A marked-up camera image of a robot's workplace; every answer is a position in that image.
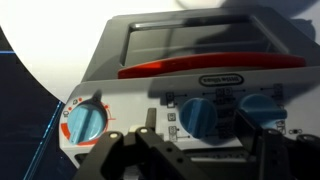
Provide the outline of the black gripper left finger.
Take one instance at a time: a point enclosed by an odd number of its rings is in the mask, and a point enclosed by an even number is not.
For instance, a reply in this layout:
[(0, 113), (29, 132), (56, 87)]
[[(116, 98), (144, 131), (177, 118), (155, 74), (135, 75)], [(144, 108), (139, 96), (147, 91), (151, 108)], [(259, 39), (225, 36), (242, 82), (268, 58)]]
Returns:
[(133, 132), (104, 133), (72, 180), (120, 180), (137, 166), (147, 180), (210, 180), (175, 144), (155, 133), (157, 110), (147, 110), (146, 122)]

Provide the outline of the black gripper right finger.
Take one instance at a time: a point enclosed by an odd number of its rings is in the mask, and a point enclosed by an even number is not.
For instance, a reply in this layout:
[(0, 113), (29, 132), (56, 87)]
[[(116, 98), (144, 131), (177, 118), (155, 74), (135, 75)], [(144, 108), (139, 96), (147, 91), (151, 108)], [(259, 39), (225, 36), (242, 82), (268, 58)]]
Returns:
[(299, 134), (294, 140), (264, 129), (243, 110), (234, 115), (234, 135), (254, 160), (255, 180), (320, 180), (320, 138)]

